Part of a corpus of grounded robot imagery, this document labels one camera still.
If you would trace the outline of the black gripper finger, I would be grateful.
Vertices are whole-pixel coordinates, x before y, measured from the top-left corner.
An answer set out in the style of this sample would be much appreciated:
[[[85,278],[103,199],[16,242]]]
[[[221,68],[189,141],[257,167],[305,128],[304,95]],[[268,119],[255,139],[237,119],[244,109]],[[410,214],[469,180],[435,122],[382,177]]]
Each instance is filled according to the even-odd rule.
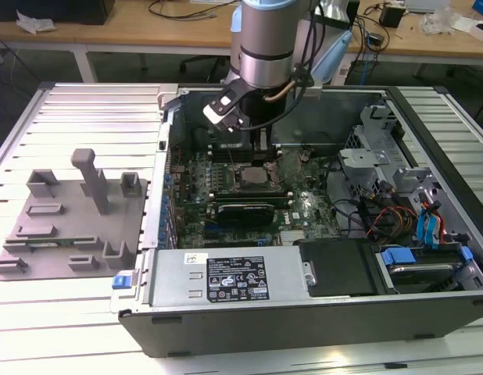
[[[266,163],[274,159],[274,147],[268,129],[255,130],[251,135],[251,142],[252,163]]]

